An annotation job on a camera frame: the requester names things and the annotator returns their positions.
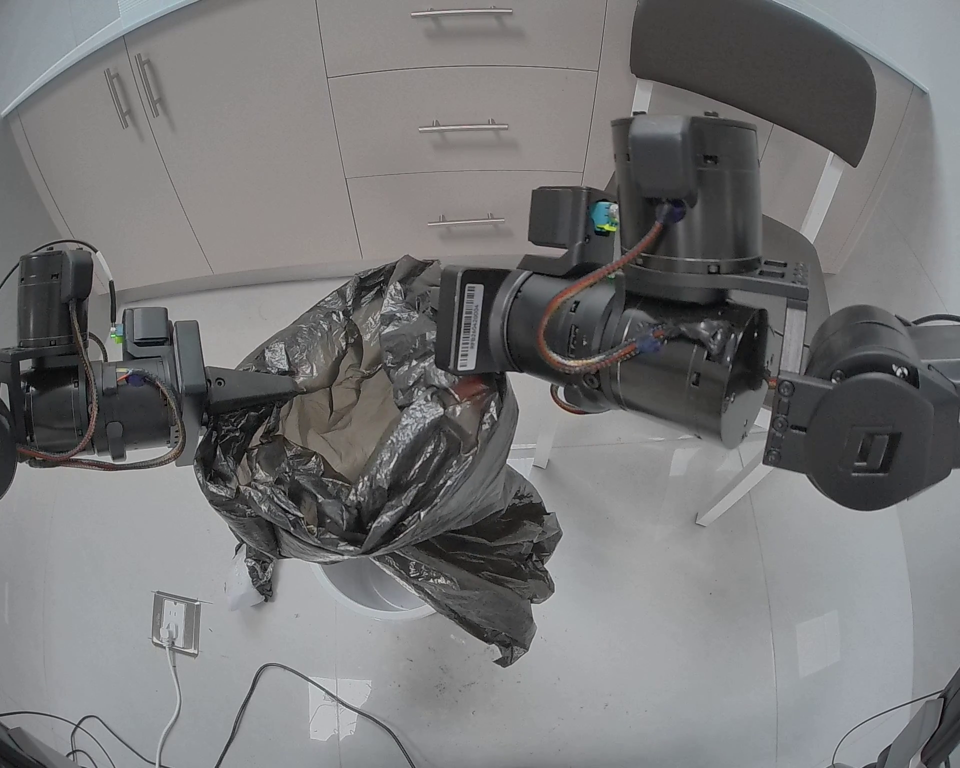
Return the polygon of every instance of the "metal handle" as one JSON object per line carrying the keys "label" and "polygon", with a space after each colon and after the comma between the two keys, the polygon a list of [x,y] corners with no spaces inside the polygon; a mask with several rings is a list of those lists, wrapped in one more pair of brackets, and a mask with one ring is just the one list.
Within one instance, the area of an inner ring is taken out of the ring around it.
{"label": "metal handle", "polygon": [[156,107],[160,103],[160,100],[154,96],[154,89],[150,85],[150,78],[147,77],[147,64],[149,63],[149,59],[144,59],[140,54],[136,55],[136,68],[140,70],[140,80],[143,81],[143,90],[147,94],[150,111],[154,114],[154,117],[159,117],[160,110]]}
{"label": "metal handle", "polygon": [[115,72],[110,72],[109,67],[104,70],[104,77],[107,78],[107,88],[110,92],[110,99],[113,100],[113,108],[117,110],[117,117],[120,118],[120,125],[125,131],[130,123],[127,121],[127,118],[130,116],[129,109],[123,109],[123,104],[120,101],[120,94],[117,92],[116,85],[113,84],[114,80],[119,80],[120,76]]}
{"label": "metal handle", "polygon": [[462,126],[443,126],[439,120],[434,120],[433,125],[420,126],[417,128],[420,133],[452,133],[456,131],[508,131],[510,126],[506,123],[497,123],[490,119],[487,123],[466,123]]}
{"label": "metal handle", "polygon": [[435,222],[427,222],[428,227],[467,227],[475,224],[506,224],[506,219],[494,218],[492,213],[486,219],[447,219],[443,214]]}
{"label": "metal handle", "polygon": [[410,18],[439,18],[441,16],[509,16],[512,15],[512,8],[449,8],[442,11],[435,11],[428,8],[426,11],[413,11]]}

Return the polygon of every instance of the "barcode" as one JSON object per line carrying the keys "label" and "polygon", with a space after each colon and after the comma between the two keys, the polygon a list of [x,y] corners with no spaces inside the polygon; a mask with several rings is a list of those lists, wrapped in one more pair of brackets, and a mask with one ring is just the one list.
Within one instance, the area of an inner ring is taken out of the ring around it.
{"label": "barcode", "polygon": [[480,340],[480,316],[483,313],[483,283],[467,283],[464,310],[460,315],[460,346],[457,349],[457,371],[472,371],[477,365]]}

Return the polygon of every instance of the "electrical outlet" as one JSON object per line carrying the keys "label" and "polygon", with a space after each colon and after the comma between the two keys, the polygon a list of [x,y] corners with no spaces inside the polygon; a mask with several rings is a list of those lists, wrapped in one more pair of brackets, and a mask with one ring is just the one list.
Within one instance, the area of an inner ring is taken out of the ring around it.
{"label": "electrical outlet", "polygon": [[190,656],[200,653],[200,601],[166,592],[154,592],[154,617],[151,640],[163,647],[163,628],[176,632],[174,650]]}

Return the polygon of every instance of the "black circular joint cover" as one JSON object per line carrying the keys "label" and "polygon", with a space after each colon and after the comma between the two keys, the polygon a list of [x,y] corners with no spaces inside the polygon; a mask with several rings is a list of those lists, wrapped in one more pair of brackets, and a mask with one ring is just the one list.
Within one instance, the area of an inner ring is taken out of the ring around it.
{"label": "black circular joint cover", "polygon": [[13,438],[10,409],[0,400],[0,498],[7,492],[16,472],[16,440]]}
{"label": "black circular joint cover", "polygon": [[850,509],[889,507],[921,491],[933,406],[887,373],[862,373],[818,403],[804,441],[806,474]]}

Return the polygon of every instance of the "gray chair backrest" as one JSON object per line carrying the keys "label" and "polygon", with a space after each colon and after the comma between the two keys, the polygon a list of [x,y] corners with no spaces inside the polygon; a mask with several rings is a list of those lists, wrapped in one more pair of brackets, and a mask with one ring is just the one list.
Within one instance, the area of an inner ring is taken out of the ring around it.
{"label": "gray chair backrest", "polygon": [[876,82],[859,50],[773,0],[639,0],[630,69],[797,133],[856,166]]}

